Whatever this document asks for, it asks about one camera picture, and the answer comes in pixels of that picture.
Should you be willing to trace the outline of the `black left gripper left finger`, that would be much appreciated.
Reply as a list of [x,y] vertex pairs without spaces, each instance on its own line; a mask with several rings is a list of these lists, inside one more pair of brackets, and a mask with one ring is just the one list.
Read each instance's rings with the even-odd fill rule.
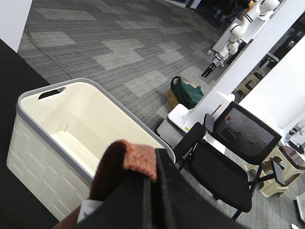
[[105,201],[85,200],[77,229],[151,229],[153,227],[151,181],[129,171]]

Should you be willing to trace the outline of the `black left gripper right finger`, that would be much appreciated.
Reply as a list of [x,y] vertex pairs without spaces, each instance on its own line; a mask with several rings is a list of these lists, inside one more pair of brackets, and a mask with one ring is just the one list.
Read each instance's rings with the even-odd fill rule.
[[152,184],[156,229],[244,229],[205,200],[181,175],[165,149],[155,149],[157,181]]

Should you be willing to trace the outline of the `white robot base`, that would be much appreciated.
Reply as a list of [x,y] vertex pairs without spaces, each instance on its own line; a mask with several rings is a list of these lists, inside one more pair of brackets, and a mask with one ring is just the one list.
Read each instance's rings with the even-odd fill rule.
[[234,94],[223,94],[215,91],[202,99],[193,109],[178,104],[157,127],[156,133],[171,148],[174,148],[189,132],[195,123],[203,123],[206,114],[218,118],[230,102]]

